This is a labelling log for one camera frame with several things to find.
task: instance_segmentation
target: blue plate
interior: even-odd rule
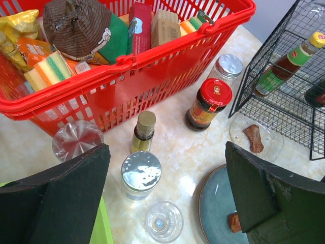
[[[228,215],[236,211],[227,168],[216,168],[205,180],[199,199],[199,216],[204,236],[210,244],[248,244],[247,235],[232,233]]]

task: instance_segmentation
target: gold cap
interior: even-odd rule
[[[320,33],[320,32],[314,32],[310,36],[309,42],[314,47],[322,48],[323,46],[325,46],[325,35],[323,33]]]
[[[150,111],[144,111],[139,114],[137,129],[141,134],[151,134],[156,123],[156,115]]]

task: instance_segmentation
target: yellow snack bag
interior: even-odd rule
[[[15,45],[22,36],[41,40],[38,15],[39,10],[35,9],[0,18],[0,31]]]
[[[2,32],[0,32],[0,51],[22,72],[31,70],[24,58],[17,50],[14,43]]]

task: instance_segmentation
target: red plastic basket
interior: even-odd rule
[[[2,17],[39,9],[49,0],[0,2]],[[116,15],[129,11],[133,0],[101,0]],[[236,27],[255,13],[252,0],[144,0],[157,9],[178,14],[181,21],[204,10],[215,21],[189,35],[137,56],[121,56],[26,97],[7,100],[0,93],[0,112],[13,120],[30,119],[53,136],[66,123],[85,119],[106,131],[193,84]]]

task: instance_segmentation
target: green tray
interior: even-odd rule
[[[89,244],[113,244],[110,222],[106,211],[105,201],[101,197],[100,205],[95,220],[95,225],[92,230]]]

